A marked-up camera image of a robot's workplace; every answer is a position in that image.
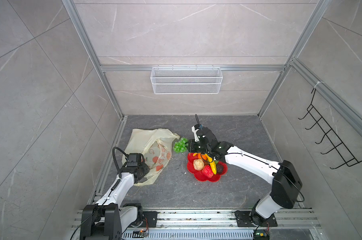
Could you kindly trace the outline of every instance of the metal mounting plate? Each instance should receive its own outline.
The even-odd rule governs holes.
[[[235,211],[234,215],[236,216],[237,226],[238,227],[251,227],[253,226],[251,217],[249,215],[251,211]],[[275,215],[272,214],[265,223],[261,224],[261,227],[277,227],[277,222]]]

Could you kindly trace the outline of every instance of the aluminum frame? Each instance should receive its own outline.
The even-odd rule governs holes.
[[[279,64],[250,64],[250,65],[101,65],[103,72],[107,71],[151,71],[157,67],[196,68],[219,67],[221,71],[283,71],[285,65]]]
[[[303,50],[305,44],[307,43],[309,37],[312,35],[314,29],[316,28],[317,24],[320,22],[322,16],[324,15],[326,9],[328,8],[329,4],[332,2],[332,0],[319,0],[311,17],[309,18],[309,21],[307,25],[305,26],[303,32],[301,33],[301,36],[299,40],[297,41],[296,45],[293,48],[292,53],[290,54],[288,60],[285,64],[285,70],[280,73],[280,75],[277,77],[275,83],[273,84],[272,88],[270,89],[270,92],[268,96],[266,97],[264,103],[262,104],[259,112],[257,115],[262,118],[264,116],[266,109],[269,107],[270,103],[272,102],[273,98],[275,97],[275,94],[277,93],[278,89],[280,88],[281,84],[283,83],[285,76],[289,72],[291,68],[291,62],[294,58],[297,58],[301,51]]]
[[[143,208],[144,211],[158,212],[156,230],[240,230],[256,229],[257,226],[238,227],[235,211],[251,211],[251,209],[172,209],[172,208]],[[81,223],[82,210],[78,211],[75,218],[73,230]],[[279,209],[275,213],[277,227],[271,229],[314,229],[320,232],[322,227],[313,209]],[[132,228],[126,230],[144,230],[145,227]]]
[[[117,102],[116,96],[113,93],[113,89],[111,88],[109,81],[107,80],[105,74],[102,72],[102,70],[100,68],[100,66],[101,66],[100,61],[98,60],[96,52],[94,51],[92,43],[90,42],[89,36],[86,33],[85,27],[83,26],[83,23],[81,21],[81,18],[79,17],[79,14],[73,3],[73,0],[62,0],[62,2],[69,14],[71,21],[73,22],[74,27],[76,28],[78,36],[82,41],[82,44],[85,47],[87,55],[89,56],[90,60],[92,61],[94,69],[96,70],[98,77],[100,78],[100,80],[102,82],[102,85],[104,86],[105,90],[107,91],[107,94],[110,98],[111,103],[113,104],[113,107],[114,107],[117,115],[119,116],[120,119],[122,119],[124,114],[121,111],[121,108]]]
[[[331,104],[333,108],[362,136],[362,117],[349,104],[347,104],[332,88],[318,78],[300,60],[294,58],[293,68]]]

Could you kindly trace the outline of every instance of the aluminum rail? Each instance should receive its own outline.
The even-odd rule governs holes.
[[[174,68],[201,68],[220,67],[222,71],[284,71],[285,65],[101,65],[102,71],[151,71],[153,68],[174,67]]]

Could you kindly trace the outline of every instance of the black motor joint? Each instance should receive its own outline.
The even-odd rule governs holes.
[[[149,167],[145,163],[144,156],[141,153],[130,153],[126,166],[121,168],[121,172],[128,172],[134,175],[134,182],[137,183],[148,172]]]

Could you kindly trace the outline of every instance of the plastic bag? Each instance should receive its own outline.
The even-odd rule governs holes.
[[[179,139],[175,133],[169,129],[142,130],[133,129],[128,146],[125,149],[129,153],[142,153],[145,163],[150,171],[135,186],[150,185],[155,182],[164,167],[169,163],[172,156],[172,142]],[[125,157],[122,157],[122,163],[125,163]]]

